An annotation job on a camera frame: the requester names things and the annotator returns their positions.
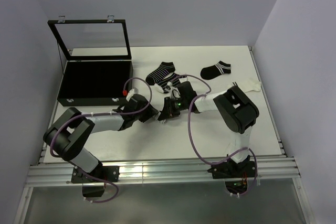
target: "white cloth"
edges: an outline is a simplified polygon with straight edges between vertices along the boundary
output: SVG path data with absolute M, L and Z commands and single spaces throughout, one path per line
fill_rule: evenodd
M 244 81 L 236 81 L 236 83 L 244 93 L 247 93 L 249 91 L 261 91 L 261 82 L 253 78 L 249 78 Z M 232 86 L 234 86 L 234 84 L 230 83 L 227 88 L 231 88 Z

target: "open box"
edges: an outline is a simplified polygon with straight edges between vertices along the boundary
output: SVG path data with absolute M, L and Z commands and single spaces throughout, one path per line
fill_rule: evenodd
M 125 20 L 63 18 L 48 25 L 67 59 L 57 100 L 63 106 L 123 104 L 124 83 L 133 76 Z

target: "metal latch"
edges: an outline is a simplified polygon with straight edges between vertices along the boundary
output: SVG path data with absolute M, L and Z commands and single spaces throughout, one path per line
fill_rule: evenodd
M 108 15 L 107 16 L 107 23 L 113 23 L 114 22 L 114 15 Z
M 57 23 L 65 23 L 65 16 L 58 16 L 58 21 Z

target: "white wall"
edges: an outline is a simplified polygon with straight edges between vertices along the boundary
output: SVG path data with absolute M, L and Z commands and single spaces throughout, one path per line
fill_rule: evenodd
M 276 0 L 38 0 L 48 18 L 127 21 L 131 46 L 254 45 Z
M 336 0 L 277 0 L 255 58 L 318 223 L 336 218 Z
M 61 76 L 56 41 L 36 0 L 0 0 L 0 218 L 12 223 L 36 164 Z

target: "striped sock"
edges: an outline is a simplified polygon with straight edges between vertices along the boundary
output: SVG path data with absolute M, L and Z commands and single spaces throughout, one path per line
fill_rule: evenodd
M 174 63 L 161 62 L 159 67 L 146 77 L 146 82 L 152 86 L 162 81 L 168 74 L 173 73 L 174 71 L 175 71 Z
M 212 65 L 207 68 L 203 68 L 201 71 L 201 77 L 204 80 L 212 80 L 225 73 L 231 73 L 231 64 L 226 64 L 220 61 L 219 63 L 215 65 Z
M 168 82 L 170 82 L 171 80 L 173 80 L 175 77 L 178 77 L 176 78 L 173 82 L 172 82 L 172 86 L 173 87 L 176 87 L 177 85 L 179 85 L 181 82 L 180 82 L 180 78 L 186 78 L 186 76 L 183 76 L 182 75 L 179 75 L 177 73 L 173 73 L 171 76 L 163 79 L 162 81 L 159 81 L 156 85 L 157 85 L 157 90 L 158 92 L 160 93 L 164 93 L 164 94 L 167 94 L 168 91 L 165 90 L 165 87 L 167 86 Z

